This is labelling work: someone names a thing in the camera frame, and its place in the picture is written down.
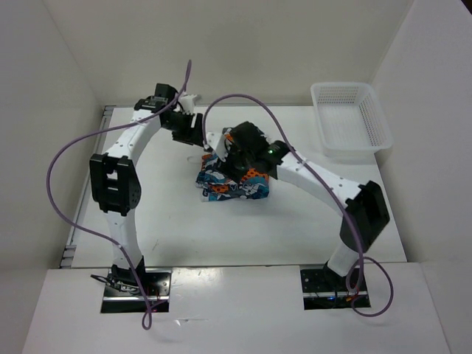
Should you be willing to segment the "colourful patterned shorts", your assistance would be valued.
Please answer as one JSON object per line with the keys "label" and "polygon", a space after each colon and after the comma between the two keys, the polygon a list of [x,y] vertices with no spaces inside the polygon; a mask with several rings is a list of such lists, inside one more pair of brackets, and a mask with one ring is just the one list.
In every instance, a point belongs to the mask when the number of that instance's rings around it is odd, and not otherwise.
{"label": "colourful patterned shorts", "polygon": [[201,157],[201,169],[196,177],[195,185],[202,191],[202,201],[257,200],[269,196],[267,174],[252,168],[240,181],[233,181],[215,169],[217,160],[215,153],[207,153]]}

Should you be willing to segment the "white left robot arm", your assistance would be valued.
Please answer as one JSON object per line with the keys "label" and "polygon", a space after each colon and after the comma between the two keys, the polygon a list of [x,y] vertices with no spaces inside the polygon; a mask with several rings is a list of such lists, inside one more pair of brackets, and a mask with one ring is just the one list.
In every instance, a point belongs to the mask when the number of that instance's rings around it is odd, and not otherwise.
{"label": "white left robot arm", "polygon": [[107,281],[137,295],[147,286],[144,256],[136,236],[135,211],[142,188],[136,165],[148,142],[160,130],[172,133],[177,142],[203,145],[201,114],[195,114],[198,96],[158,83],[153,95],[140,99],[133,108],[131,127],[104,153],[89,160],[92,198],[108,223],[113,240],[114,261]]}

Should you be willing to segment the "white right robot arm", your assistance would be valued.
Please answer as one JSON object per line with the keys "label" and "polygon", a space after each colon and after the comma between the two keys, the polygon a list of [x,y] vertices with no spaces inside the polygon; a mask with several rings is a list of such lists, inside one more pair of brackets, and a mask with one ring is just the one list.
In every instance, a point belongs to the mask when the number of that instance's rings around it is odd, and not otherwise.
{"label": "white right robot arm", "polygon": [[323,273],[325,285],[332,290],[349,282],[351,269],[390,222],[379,184],[338,176],[304,158],[285,141],[269,142],[251,122],[221,134],[211,147],[218,156],[218,171],[234,181],[255,169],[300,188],[340,214],[340,241]]}

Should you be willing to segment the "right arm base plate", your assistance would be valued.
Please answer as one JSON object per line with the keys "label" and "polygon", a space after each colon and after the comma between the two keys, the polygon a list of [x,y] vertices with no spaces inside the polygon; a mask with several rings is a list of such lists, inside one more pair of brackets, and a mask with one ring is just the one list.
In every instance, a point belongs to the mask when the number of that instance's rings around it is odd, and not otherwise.
{"label": "right arm base plate", "polygon": [[358,269],[353,272],[349,291],[346,277],[340,277],[329,268],[317,266],[300,268],[302,297],[305,310],[331,310],[351,308],[355,302],[357,308],[370,308],[369,294],[365,282],[358,288]]}

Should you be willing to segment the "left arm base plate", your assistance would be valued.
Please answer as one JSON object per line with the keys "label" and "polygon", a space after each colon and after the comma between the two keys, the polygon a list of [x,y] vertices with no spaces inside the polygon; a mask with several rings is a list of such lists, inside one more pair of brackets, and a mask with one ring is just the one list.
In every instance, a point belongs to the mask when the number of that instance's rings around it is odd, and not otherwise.
{"label": "left arm base plate", "polygon": [[[172,272],[165,269],[150,269],[142,281],[153,313],[168,313],[170,307],[170,281]],[[111,282],[111,271],[107,277],[95,277],[105,284],[101,313],[144,313],[145,300],[137,285]]]}

